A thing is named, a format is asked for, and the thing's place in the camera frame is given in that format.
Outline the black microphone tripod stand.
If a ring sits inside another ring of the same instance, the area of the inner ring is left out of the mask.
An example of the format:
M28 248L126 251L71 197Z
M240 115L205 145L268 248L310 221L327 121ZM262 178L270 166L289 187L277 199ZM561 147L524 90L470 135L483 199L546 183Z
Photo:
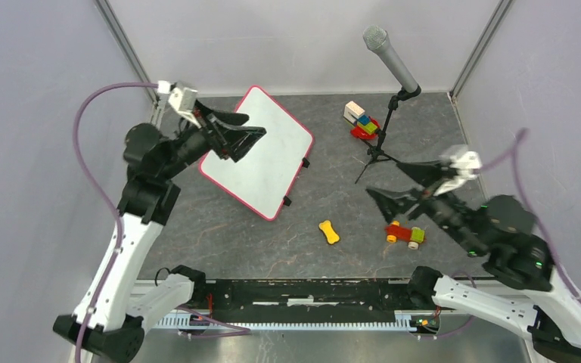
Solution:
M367 155L369 155L371 159L365 164L365 166L362 169L362 171L360 172L359 176L354 181L355 184L357 184L359 182L359 180L362 178L363 174L365 173L365 171L367 170L367 168L370 165L373 165L375 163L382 163L382 162L394 162L395 164L397 164L399 162L398 159L390 156L383 149L383 145L384 145L384 142L385 142L386 137L387 137L387 129L388 129L388 126L390 124L393 112L398 109L399 103L403 102L403 101L407 101L411 98L417 97L420 95L420 93L421 93L420 86L418 86L413 92L408 92L404 88L401 88L396 94L394 94L391 97L391 99L387 105L387 115L386 115L386 118L384 120L384 124L381 126L381 128L377 132L378 139L377 139L376 143L371 144L369 141L363 140L363 142L368 146Z

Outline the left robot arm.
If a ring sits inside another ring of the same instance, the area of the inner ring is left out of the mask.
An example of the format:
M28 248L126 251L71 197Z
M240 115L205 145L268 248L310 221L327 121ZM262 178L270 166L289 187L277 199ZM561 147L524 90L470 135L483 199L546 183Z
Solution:
M174 138L141 123L125 137L127 182L119 203L110 244L82 302L55 319L53 330L74 344L111 362L130 362L146 333L184 304L198 308L207 300L206 275L183 265L140 299L131 293L144 260L168 222L179 198L174 177L208 153L237 162L266 135L243 113L225 113L196 103L190 126Z

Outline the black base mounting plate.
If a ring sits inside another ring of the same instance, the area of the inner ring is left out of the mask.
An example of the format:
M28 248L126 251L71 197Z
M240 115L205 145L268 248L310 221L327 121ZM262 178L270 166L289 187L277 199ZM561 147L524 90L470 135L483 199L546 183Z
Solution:
M186 306L230 323L387 323L395 312L432 312L406 279L217 279Z

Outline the colourful toy block stack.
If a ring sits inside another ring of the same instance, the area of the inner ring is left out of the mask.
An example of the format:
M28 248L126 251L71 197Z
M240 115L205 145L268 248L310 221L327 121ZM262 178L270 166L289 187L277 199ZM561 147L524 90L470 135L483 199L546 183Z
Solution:
M354 101L345 104L343 118L350 124L350 134L354 138L372 140L380 130L379 123Z

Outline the pink framed whiteboard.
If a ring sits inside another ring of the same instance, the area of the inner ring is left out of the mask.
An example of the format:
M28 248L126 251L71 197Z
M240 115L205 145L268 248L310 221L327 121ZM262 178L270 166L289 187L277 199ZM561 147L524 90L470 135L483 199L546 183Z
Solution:
M235 111L250 118L249 126L266 129L238 162L207 154L198 169L204 177L267 221L278 217L288 194L305 166L314 144L313 134L269 93L251 86Z

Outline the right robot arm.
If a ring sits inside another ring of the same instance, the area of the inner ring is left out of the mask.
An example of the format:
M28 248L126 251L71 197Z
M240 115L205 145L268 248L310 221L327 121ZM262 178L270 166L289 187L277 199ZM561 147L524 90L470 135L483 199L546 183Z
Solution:
M449 161L399 163L415 183L408 191L367 188L382 216L427 216L471 258L484 258L483 269L499 283L520 291L522 303L460 284L427 266L417 267L407 300L417 309L429 305L468 313L530 341L553 362L581 362L581 293L568 287L548 241L535 235L536 216L511 195L492 197L473 209L455 189L477 176L476 163Z

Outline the silver microphone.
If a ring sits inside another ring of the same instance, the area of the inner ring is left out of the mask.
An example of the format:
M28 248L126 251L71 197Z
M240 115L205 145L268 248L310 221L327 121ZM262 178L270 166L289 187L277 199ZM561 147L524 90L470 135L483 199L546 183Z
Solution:
M364 30L362 38L366 48L380 58L406 92L418 93L420 85L396 53L385 29L370 25Z

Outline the yellow bone-shaped eraser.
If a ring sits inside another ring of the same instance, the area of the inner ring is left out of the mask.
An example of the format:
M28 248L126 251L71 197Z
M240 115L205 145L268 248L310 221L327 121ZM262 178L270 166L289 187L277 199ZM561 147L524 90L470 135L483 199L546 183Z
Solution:
M334 230L330 220L324 220L318 224L318 229L325 236L325 240L329 245L334 245L340 241L340 235Z

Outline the red yellow toy car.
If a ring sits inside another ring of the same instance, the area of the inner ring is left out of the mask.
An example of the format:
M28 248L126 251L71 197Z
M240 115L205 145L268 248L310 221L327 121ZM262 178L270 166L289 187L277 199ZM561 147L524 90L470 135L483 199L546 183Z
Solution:
M425 231L421 228L407 228L398 221L393 221L384 228L386 241L395 244L399 241L406 243L410 250L418 250L420 245L426 241Z

